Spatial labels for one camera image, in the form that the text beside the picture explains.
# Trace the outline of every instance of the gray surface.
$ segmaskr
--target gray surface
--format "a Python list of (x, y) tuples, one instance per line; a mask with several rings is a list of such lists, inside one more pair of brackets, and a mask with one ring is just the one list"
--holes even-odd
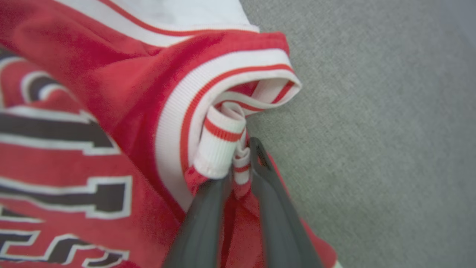
[(250, 118), (344, 268), (476, 267), (476, 50), (433, 0), (242, 0), (305, 89)]

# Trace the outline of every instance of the red garment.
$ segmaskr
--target red garment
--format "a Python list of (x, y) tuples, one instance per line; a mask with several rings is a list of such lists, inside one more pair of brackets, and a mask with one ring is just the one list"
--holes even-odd
[[(222, 266), (263, 267), (246, 148), (235, 147), (245, 116), (300, 89), (285, 37), (173, 31), (108, 0), (75, 3), (0, 2), (0, 265), (160, 267), (190, 190), (229, 157)], [(122, 23), (144, 32), (110, 28)], [(305, 227), (333, 267), (334, 250)]]

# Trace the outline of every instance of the black tongs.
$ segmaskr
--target black tongs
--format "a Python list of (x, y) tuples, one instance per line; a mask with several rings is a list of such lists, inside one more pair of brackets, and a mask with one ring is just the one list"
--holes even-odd
[[(291, 204), (263, 144), (250, 138), (251, 191), (258, 198), (267, 268), (322, 268), (298, 213)], [(223, 207), (231, 192), (231, 172), (200, 186), (170, 247), (163, 268), (217, 268)]]

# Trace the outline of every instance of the folded fabric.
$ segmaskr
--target folded fabric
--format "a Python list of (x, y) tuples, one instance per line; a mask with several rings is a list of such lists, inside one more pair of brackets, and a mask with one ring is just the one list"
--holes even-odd
[(2, 267), (160, 267), (231, 165), (222, 267), (264, 266), (246, 117), (301, 84), (283, 34), (228, 2), (0, 1)]

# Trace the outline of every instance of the gray carpet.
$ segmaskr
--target gray carpet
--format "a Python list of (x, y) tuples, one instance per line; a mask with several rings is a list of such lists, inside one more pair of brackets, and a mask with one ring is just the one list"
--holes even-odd
[(305, 88), (249, 120), (344, 268), (476, 267), (476, 50), (434, 0), (242, 0)]

